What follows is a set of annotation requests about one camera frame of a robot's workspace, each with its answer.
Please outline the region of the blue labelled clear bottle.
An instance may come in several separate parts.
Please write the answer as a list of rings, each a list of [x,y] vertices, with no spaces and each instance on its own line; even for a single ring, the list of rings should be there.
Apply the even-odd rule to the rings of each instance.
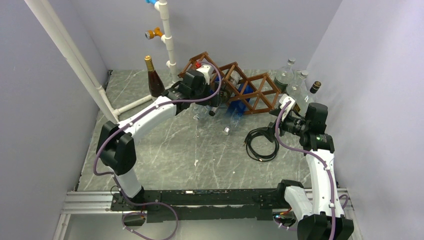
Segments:
[[[196,99],[196,100],[207,98],[207,97],[211,96],[210,95],[211,85],[206,84],[205,80],[203,80],[201,83],[202,83],[202,85],[200,85],[200,87],[198,89],[196,89],[195,92],[194,92],[194,99]],[[193,108],[192,108],[192,112],[194,114],[193,118],[197,121],[209,116],[209,110],[210,110],[211,106],[205,106],[204,101],[195,102],[193,104]]]

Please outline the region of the clear white labelled bottle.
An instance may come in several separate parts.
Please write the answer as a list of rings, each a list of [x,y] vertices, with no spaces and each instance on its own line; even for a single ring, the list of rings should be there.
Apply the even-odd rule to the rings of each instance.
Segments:
[[[299,107],[304,106],[308,100],[306,79],[309,75],[307,70],[297,70],[294,79],[286,87],[286,94],[292,97]]]

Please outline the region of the black labelled whisky bottle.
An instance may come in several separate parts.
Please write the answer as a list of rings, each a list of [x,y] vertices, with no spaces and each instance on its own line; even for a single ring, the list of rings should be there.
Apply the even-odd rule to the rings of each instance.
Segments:
[[[316,101],[316,96],[315,94],[317,93],[317,91],[320,89],[322,83],[320,81],[315,81],[313,83],[313,85],[311,86],[311,88],[309,90],[307,90],[307,94],[308,94],[308,100],[306,102],[305,105],[303,105],[302,107],[299,107],[297,105],[297,103],[295,104],[295,110],[301,115],[301,116],[305,116],[307,110],[308,110],[308,106],[311,103],[314,103]]]

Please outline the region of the round clear glass bottle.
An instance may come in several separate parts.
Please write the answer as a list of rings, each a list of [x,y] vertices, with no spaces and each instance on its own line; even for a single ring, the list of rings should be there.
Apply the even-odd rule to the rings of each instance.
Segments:
[[[281,94],[286,92],[288,85],[294,80],[295,73],[293,65],[295,62],[296,59],[294,57],[290,57],[287,60],[286,65],[279,68],[275,73],[273,82]]]

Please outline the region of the dark red wine bottle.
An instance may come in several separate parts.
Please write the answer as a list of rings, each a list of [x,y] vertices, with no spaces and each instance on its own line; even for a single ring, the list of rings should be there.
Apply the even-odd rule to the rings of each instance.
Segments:
[[[157,99],[165,91],[165,86],[160,76],[155,70],[151,56],[146,55],[144,61],[147,67],[148,87],[150,95],[153,99]]]

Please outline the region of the green wine bottle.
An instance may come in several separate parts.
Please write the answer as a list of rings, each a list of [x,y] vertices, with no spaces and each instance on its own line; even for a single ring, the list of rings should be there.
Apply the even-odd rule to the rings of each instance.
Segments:
[[[229,77],[229,81],[234,87],[238,85],[238,82],[240,79],[241,79],[240,74],[235,70],[232,71]],[[220,100],[219,105],[217,107],[211,106],[208,114],[213,117],[216,114],[218,108],[223,106],[225,103],[227,103],[232,95],[233,95],[233,92],[231,91],[228,84],[225,81],[222,81],[221,88],[219,90],[219,100]]]

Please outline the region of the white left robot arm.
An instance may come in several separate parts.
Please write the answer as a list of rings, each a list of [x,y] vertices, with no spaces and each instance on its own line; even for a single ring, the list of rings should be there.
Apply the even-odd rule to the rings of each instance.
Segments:
[[[166,89],[160,96],[132,117],[112,123],[108,121],[101,129],[95,160],[110,168],[118,188],[124,196],[124,204],[131,210],[139,209],[145,202],[145,190],[140,184],[135,164],[135,142],[162,122],[172,119],[192,104],[216,107],[220,103],[219,88],[211,89],[210,82],[221,81],[213,65],[204,64],[185,72],[182,80]]]

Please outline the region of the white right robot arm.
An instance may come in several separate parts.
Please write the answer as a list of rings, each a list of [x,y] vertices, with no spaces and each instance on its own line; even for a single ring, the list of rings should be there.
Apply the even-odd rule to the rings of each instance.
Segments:
[[[276,203],[293,211],[299,240],[348,240],[355,227],[346,217],[338,195],[334,140],[325,132],[328,107],[313,102],[300,118],[290,115],[293,105],[294,101],[288,100],[272,111],[277,117],[272,133],[282,147],[305,155],[312,198],[307,197],[300,182],[284,180],[275,190]]]

